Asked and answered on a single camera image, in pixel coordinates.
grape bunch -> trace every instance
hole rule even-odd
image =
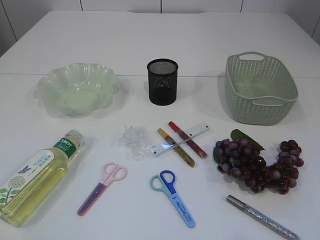
[[[289,188],[297,185],[299,172],[294,166],[301,167],[304,161],[299,158],[302,150],[296,141],[283,141],[280,149],[282,152],[277,163],[271,166],[267,166],[260,151],[246,138],[217,141],[214,154],[220,162],[217,169],[236,179],[243,179],[253,193],[258,194],[265,188],[277,188],[280,194],[287,194]]]

red glitter pen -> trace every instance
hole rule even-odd
[[[182,131],[173,121],[169,122],[169,126],[175,131],[183,140],[187,140],[189,136]],[[208,155],[203,151],[193,140],[186,141],[186,144],[188,144],[195,152],[199,155],[200,158],[204,159]]]

green leaf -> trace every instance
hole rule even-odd
[[[10,194],[16,195],[16,194],[18,194],[19,192],[20,192],[20,190],[13,190],[12,192],[10,192]]]
[[[257,143],[255,140],[253,140],[251,137],[249,137],[239,129],[233,130],[230,136],[233,141],[238,141],[241,138],[245,138],[254,148],[258,149],[259,151],[265,150],[259,143]]]
[[[216,151],[216,148],[213,149],[213,160],[217,163],[217,164],[220,164],[220,159],[219,159],[219,156],[217,155],[217,151]]]

scissors handle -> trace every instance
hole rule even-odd
[[[158,179],[159,182],[161,183],[162,187],[156,187],[154,185],[154,181]],[[164,183],[164,181],[161,179],[160,175],[154,175],[151,180],[150,180],[150,187],[158,192],[164,192],[165,195],[169,198],[171,195],[171,192],[169,191],[169,189],[167,188],[166,184]]]
[[[173,177],[172,181],[171,182],[167,182],[167,180],[164,177],[164,174],[172,175],[172,177]],[[175,174],[170,170],[163,170],[162,172],[160,172],[160,177],[161,177],[162,181],[164,182],[164,184],[166,185],[166,187],[171,192],[171,194],[175,194],[176,193],[176,190],[175,190],[175,187],[174,187],[174,183],[175,183],[175,180],[176,180]]]
[[[107,172],[108,167],[110,166],[114,166],[114,167],[110,172]],[[123,170],[123,174],[120,176],[117,176],[117,174],[121,170]],[[127,176],[127,174],[128,174],[128,170],[126,167],[121,166],[115,162],[109,162],[101,167],[101,179],[99,182],[108,186],[115,181],[123,180]]]

glitter pen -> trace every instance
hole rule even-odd
[[[158,133],[161,135],[161,137],[164,138],[164,140],[170,144],[170,145],[175,145],[176,142],[173,140],[165,131],[163,131],[161,128],[158,129]],[[180,147],[180,146],[175,146],[173,150],[179,154],[179,156],[190,166],[194,167],[195,166],[195,161]]]
[[[169,126],[175,131],[183,140],[187,140],[190,138],[184,131],[182,131],[173,121],[169,122]],[[196,154],[199,155],[200,158],[204,159],[208,155],[203,151],[193,140],[186,141],[186,144],[189,145],[190,148],[192,148]]]
[[[275,233],[279,234],[281,237],[288,239],[288,240],[300,240],[300,237],[297,236],[295,233],[290,231],[289,229],[285,228],[284,226],[280,225],[279,223],[273,221],[266,215],[262,214],[261,212],[255,210],[254,208],[250,207],[249,205],[243,203],[242,201],[236,199],[235,197],[229,195],[226,198],[227,202],[235,206],[237,209],[241,210],[248,216],[252,217],[254,220],[258,221],[259,223],[263,224],[264,226],[268,227]]]

